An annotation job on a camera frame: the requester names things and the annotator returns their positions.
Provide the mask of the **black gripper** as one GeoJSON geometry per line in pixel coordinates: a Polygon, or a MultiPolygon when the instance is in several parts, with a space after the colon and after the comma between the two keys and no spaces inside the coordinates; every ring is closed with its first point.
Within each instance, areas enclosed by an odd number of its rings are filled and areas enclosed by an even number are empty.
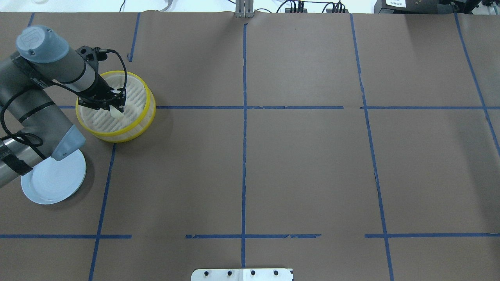
{"type": "Polygon", "coordinates": [[[126,89],[113,88],[96,73],[86,73],[77,80],[77,92],[80,97],[77,104],[93,110],[109,110],[111,116],[124,116],[124,113],[117,107],[124,107],[127,98],[126,89]]]}

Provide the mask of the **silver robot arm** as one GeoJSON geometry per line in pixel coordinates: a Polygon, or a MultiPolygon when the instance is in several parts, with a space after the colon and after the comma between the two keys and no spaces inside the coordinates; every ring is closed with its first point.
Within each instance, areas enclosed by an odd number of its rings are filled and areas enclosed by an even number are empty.
{"type": "Polygon", "coordinates": [[[123,114],[125,87],[111,87],[98,73],[109,53],[117,51],[74,50],[44,25],[29,26],[16,38],[16,51],[1,61],[1,186],[47,158],[65,159],[86,142],[45,89],[55,85],[75,94],[77,105],[123,114]]]}

